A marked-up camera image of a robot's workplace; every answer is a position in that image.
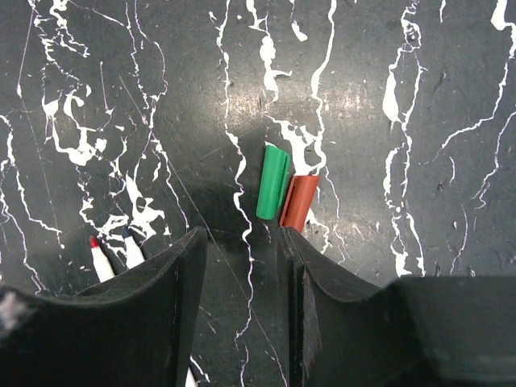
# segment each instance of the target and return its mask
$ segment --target green marker cap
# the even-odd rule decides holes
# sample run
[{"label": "green marker cap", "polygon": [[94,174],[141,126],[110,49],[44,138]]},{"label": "green marker cap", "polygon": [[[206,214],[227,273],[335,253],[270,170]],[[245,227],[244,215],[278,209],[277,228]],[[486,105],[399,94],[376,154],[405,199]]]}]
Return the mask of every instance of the green marker cap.
[{"label": "green marker cap", "polygon": [[290,155],[287,152],[272,145],[265,147],[264,168],[256,206],[258,218],[271,220],[276,216],[285,196],[289,167]]}]

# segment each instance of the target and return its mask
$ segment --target marble countertop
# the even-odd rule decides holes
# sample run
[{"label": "marble countertop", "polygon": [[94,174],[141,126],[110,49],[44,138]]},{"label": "marble countertop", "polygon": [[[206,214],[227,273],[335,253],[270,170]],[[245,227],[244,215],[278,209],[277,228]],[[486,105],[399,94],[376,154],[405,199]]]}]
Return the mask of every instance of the marble countertop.
[{"label": "marble countertop", "polygon": [[376,285],[516,273],[516,7],[506,0],[0,4],[0,279],[116,273],[208,230],[193,361],[284,385],[266,143],[321,180],[303,235]]}]

